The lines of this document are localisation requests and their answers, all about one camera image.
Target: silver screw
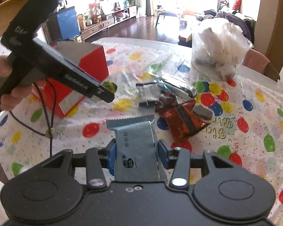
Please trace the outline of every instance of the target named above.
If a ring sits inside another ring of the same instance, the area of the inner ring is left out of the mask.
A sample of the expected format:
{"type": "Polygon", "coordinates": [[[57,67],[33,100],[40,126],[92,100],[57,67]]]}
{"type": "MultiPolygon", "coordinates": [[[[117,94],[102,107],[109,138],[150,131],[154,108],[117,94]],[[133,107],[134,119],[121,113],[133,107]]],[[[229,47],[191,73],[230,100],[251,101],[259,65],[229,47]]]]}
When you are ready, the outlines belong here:
{"type": "Polygon", "coordinates": [[[125,191],[131,193],[131,192],[134,191],[134,189],[133,188],[126,188],[125,191]]]}
{"type": "Polygon", "coordinates": [[[141,186],[135,186],[134,189],[135,190],[142,190],[142,187],[141,186]]]}
{"type": "Polygon", "coordinates": [[[101,180],[100,178],[94,178],[94,179],[91,179],[88,182],[88,184],[91,185],[92,187],[100,187],[104,185],[104,181],[101,180]]]}
{"type": "Polygon", "coordinates": [[[185,180],[184,178],[175,178],[172,180],[172,184],[175,186],[184,186],[188,183],[187,180],[185,180]]]}

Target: wooden floor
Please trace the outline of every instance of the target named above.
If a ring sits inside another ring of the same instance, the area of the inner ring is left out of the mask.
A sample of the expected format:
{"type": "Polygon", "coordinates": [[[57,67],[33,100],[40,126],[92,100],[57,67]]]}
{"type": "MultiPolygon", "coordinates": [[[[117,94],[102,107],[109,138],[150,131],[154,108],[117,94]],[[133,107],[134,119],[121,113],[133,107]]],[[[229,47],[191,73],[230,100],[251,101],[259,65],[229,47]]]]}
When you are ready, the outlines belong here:
{"type": "Polygon", "coordinates": [[[129,19],[118,25],[87,38],[86,42],[92,42],[103,37],[126,37],[146,40],[156,40],[167,43],[178,43],[180,33],[179,20],[176,17],[163,16],[159,18],[159,24],[155,28],[156,17],[140,17],[129,19]]]}

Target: black cord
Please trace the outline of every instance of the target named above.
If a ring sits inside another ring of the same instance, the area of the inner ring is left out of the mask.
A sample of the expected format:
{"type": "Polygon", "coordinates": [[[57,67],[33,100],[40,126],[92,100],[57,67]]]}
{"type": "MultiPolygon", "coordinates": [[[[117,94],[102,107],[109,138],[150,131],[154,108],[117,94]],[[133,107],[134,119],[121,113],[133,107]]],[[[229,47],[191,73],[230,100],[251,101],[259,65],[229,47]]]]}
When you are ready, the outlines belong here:
{"type": "MultiPolygon", "coordinates": [[[[53,136],[52,136],[51,130],[53,128],[53,120],[54,120],[54,116],[55,116],[55,107],[57,105],[57,91],[56,91],[54,85],[49,80],[45,79],[45,81],[52,87],[52,90],[54,92],[54,103],[53,103],[53,108],[52,108],[51,122],[49,122],[49,118],[48,118],[48,114],[47,114],[47,110],[46,110],[46,106],[45,106],[43,95],[42,95],[39,87],[37,86],[37,84],[34,83],[34,86],[37,89],[37,91],[39,93],[39,96],[41,98],[41,102],[42,102],[42,106],[43,106],[43,110],[44,110],[44,114],[45,114],[45,118],[46,118],[46,123],[47,123],[47,127],[48,127],[49,137],[50,137],[49,155],[50,155],[50,157],[52,157],[52,140],[53,140],[53,136]]],[[[34,133],[37,133],[37,134],[39,134],[39,135],[41,135],[43,137],[46,137],[45,134],[40,133],[40,132],[34,130],[32,127],[30,127],[30,126],[26,125],[24,122],[20,121],[17,117],[15,117],[15,115],[14,115],[14,113],[12,111],[10,111],[10,114],[17,122],[19,122],[24,127],[28,128],[29,130],[33,131],[34,133]]]]}
{"type": "Polygon", "coordinates": [[[57,105],[57,91],[55,89],[55,86],[48,79],[45,79],[45,80],[51,86],[51,88],[53,90],[53,93],[55,95],[54,102],[53,102],[53,108],[52,108],[52,114],[51,114],[50,132],[49,132],[49,134],[50,134],[49,154],[50,154],[50,157],[52,157],[52,133],[51,133],[51,128],[53,128],[53,119],[54,119],[54,116],[55,116],[55,107],[57,105]]]}

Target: green balloon print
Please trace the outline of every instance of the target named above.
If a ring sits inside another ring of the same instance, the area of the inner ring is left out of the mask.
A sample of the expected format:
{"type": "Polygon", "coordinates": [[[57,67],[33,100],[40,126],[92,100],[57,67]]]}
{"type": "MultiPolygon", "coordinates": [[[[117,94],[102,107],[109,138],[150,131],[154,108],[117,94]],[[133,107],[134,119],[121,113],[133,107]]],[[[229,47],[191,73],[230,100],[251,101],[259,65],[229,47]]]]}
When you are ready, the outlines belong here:
{"type": "Polygon", "coordinates": [[[203,82],[196,82],[195,87],[197,92],[204,92],[205,91],[205,85],[203,82]]]}
{"type": "Polygon", "coordinates": [[[18,176],[23,166],[21,164],[13,162],[11,165],[11,170],[13,171],[14,176],[18,176]]]}
{"type": "Polygon", "coordinates": [[[103,82],[102,86],[112,93],[116,93],[117,85],[110,81],[103,82]]]}
{"type": "Polygon", "coordinates": [[[266,135],[263,142],[267,152],[275,151],[275,141],[273,140],[271,135],[266,135]]]}
{"type": "Polygon", "coordinates": [[[279,116],[283,117],[283,111],[280,108],[277,109],[277,112],[278,112],[279,116]]]}
{"type": "Polygon", "coordinates": [[[223,145],[217,150],[217,154],[223,156],[224,158],[229,158],[231,155],[231,150],[228,146],[223,145]]]}
{"type": "Polygon", "coordinates": [[[30,121],[31,122],[36,122],[38,119],[40,119],[40,117],[42,116],[42,112],[43,110],[40,108],[40,109],[37,109],[31,116],[30,118],[30,121]]]}
{"type": "Polygon", "coordinates": [[[151,70],[157,70],[157,69],[160,69],[162,67],[162,64],[161,63],[155,63],[155,64],[152,64],[150,66],[150,69],[151,70]]]}

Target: tv stand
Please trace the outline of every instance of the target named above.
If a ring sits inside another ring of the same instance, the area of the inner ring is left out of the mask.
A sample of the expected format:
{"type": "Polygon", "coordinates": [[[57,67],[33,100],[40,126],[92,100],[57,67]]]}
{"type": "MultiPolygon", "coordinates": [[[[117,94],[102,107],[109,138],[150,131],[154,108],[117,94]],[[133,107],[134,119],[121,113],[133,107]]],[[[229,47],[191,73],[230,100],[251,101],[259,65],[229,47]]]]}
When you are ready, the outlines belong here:
{"type": "Polygon", "coordinates": [[[110,13],[107,13],[104,15],[107,19],[96,24],[92,24],[91,26],[88,26],[85,30],[81,31],[81,38],[83,40],[86,40],[87,38],[97,34],[98,32],[101,32],[103,30],[107,30],[112,26],[115,26],[121,22],[124,22],[128,19],[136,18],[137,16],[137,6],[127,6],[119,11],[111,11],[110,13]],[[125,10],[129,10],[129,17],[127,19],[123,19],[121,21],[116,21],[116,14],[119,12],[123,12],[125,10]]]}

